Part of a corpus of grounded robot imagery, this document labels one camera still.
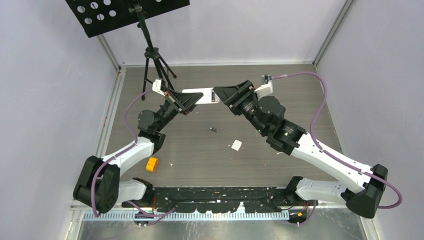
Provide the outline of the white remote control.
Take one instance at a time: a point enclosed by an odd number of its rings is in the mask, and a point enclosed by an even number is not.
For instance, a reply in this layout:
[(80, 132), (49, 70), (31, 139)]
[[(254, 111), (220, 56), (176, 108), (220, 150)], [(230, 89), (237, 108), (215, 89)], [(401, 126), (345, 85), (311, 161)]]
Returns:
[(215, 93), (216, 102), (212, 102), (212, 92), (214, 92), (212, 87), (206, 88), (187, 88), (182, 90), (183, 93), (203, 93), (203, 97), (196, 103), (196, 105), (208, 105), (208, 104), (218, 104), (221, 102), (218, 95)]

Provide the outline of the white battery cover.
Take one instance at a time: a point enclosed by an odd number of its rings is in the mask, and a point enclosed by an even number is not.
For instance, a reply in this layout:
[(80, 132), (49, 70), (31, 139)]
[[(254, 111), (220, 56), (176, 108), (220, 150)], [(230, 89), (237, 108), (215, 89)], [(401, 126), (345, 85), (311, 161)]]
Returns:
[(234, 151), (239, 151), (241, 149), (242, 142), (240, 140), (235, 139), (230, 148)]

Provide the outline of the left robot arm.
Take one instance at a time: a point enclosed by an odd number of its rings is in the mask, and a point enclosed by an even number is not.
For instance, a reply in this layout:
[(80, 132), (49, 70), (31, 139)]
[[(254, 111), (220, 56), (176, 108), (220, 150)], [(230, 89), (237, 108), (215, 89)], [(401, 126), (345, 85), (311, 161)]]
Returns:
[(149, 184), (138, 178), (121, 181), (121, 176), (139, 161), (157, 153), (166, 138), (161, 130), (178, 114), (188, 115), (203, 96), (201, 92), (164, 91), (165, 101), (157, 111), (145, 109), (139, 113), (139, 132), (130, 130), (134, 135), (131, 143), (109, 155), (92, 155), (86, 159), (73, 198), (90, 206), (95, 217), (121, 202), (135, 200), (141, 207), (148, 207), (154, 199), (147, 190)]

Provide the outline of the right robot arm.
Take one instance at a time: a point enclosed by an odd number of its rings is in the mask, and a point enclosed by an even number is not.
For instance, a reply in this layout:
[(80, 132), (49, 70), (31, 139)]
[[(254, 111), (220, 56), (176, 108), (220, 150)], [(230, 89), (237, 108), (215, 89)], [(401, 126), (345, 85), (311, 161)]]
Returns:
[(306, 201), (344, 204), (353, 213), (375, 217), (388, 169), (352, 160), (318, 140), (299, 125), (285, 119), (285, 107), (274, 96), (259, 96), (246, 80), (234, 86), (214, 87), (213, 92), (236, 116), (244, 116), (277, 152), (304, 160), (334, 177), (335, 181), (311, 180), (294, 176), (284, 189), (291, 205)]

